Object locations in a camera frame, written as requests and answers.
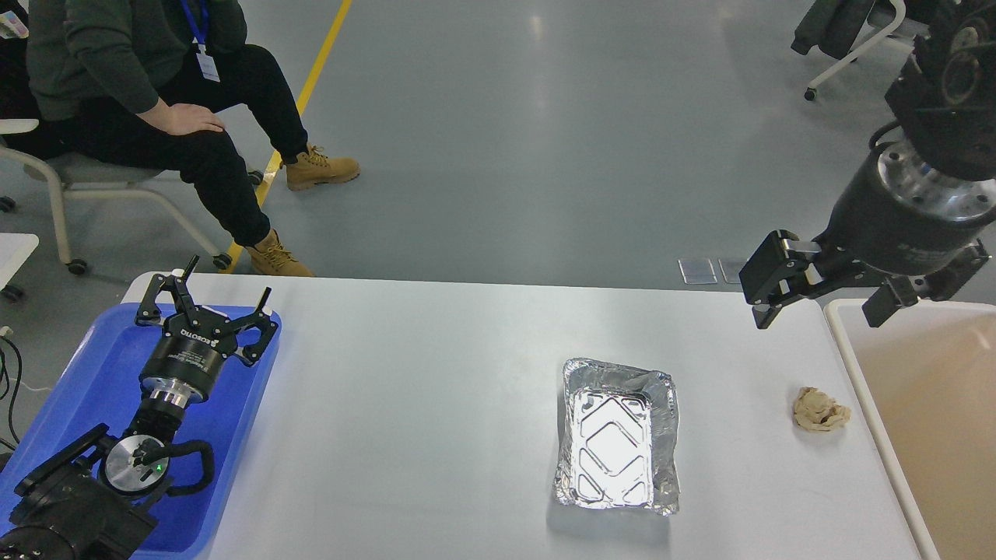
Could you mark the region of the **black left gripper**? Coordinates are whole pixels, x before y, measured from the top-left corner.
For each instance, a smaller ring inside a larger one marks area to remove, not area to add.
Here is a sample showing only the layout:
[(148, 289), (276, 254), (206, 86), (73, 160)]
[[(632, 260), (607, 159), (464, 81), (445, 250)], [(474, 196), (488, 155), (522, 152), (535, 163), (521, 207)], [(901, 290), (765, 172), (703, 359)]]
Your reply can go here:
[[(197, 310), (188, 290), (188, 280), (199, 262), (193, 255), (184, 269), (167, 275), (153, 274), (135, 313), (135, 325), (161, 326), (161, 338), (139, 374), (145, 398), (170, 404), (201, 404), (209, 400), (227, 359), (238, 358), (253, 366), (264, 355), (279, 325), (272, 319), (267, 302), (272, 293), (265, 288), (258, 305), (248, 315), (231, 318), (217, 310)], [(157, 298), (172, 297), (174, 315), (165, 317)], [(239, 337), (259, 332), (258, 341), (242, 344)]]

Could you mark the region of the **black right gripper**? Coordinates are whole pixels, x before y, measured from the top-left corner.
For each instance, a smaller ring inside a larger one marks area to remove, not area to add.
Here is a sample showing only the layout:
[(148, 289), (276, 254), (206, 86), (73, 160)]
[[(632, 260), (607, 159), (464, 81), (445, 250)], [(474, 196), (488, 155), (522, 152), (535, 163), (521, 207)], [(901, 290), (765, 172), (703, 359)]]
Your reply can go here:
[(828, 226), (803, 241), (769, 233), (739, 272), (758, 329), (797, 301), (846, 285), (879, 289), (862, 304), (869, 327), (897, 311), (953, 297), (990, 254), (980, 234), (994, 221), (994, 181), (935, 169), (911, 142), (877, 145), (833, 206)]

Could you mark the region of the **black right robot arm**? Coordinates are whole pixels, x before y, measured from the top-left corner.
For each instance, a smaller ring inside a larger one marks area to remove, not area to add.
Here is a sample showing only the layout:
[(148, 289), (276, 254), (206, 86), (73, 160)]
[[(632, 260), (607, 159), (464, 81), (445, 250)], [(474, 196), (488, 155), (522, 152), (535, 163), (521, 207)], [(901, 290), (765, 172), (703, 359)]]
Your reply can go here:
[(951, 299), (989, 260), (994, 221), (994, 3), (942, 1), (886, 102), (882, 132), (810, 241), (779, 229), (740, 270), (759, 329), (787, 305), (843, 288), (874, 290), (871, 327), (921, 300)]

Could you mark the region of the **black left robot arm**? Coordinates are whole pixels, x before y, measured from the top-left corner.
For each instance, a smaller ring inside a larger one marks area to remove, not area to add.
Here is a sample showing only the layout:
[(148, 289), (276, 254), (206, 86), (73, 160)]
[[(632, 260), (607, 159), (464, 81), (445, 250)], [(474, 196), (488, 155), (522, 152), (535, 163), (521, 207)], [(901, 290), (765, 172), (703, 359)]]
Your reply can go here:
[(195, 559), (279, 346), (266, 288), (212, 308), (195, 262), (104, 312), (2, 469), (4, 559)]

